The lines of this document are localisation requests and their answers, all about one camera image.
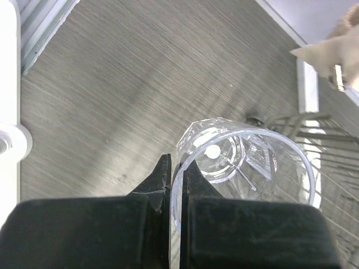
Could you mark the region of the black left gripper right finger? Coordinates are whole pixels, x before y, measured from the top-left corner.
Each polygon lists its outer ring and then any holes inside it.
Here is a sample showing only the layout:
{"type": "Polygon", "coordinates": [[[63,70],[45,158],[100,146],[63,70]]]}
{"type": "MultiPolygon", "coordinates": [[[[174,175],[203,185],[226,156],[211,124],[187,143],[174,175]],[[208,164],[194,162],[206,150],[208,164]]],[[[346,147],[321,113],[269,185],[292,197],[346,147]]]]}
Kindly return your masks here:
{"type": "Polygon", "coordinates": [[[327,222],[299,203],[230,200],[183,174],[180,268],[340,268],[327,222]]]}

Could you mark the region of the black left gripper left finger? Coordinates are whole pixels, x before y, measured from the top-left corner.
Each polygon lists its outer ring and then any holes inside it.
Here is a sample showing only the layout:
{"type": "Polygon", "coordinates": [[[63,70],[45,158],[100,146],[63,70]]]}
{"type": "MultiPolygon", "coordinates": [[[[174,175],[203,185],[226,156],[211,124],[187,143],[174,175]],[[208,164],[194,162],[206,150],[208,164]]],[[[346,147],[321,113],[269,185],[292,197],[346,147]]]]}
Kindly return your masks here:
{"type": "Polygon", "coordinates": [[[29,200],[1,228],[2,268],[170,268],[172,160],[126,196],[29,200]]]}

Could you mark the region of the clear faceted glass cup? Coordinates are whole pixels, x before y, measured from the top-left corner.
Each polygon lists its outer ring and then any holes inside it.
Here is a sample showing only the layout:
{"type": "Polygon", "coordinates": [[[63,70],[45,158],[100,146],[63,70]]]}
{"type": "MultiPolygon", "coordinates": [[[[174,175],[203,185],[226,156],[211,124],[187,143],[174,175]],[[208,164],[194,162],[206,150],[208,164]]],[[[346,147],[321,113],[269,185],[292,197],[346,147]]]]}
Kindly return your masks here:
{"type": "Polygon", "coordinates": [[[183,174],[192,162],[209,186],[207,196],[320,207],[315,172],[298,144],[265,128],[221,117],[205,119],[191,123],[176,145],[171,213],[177,231],[183,174]]]}

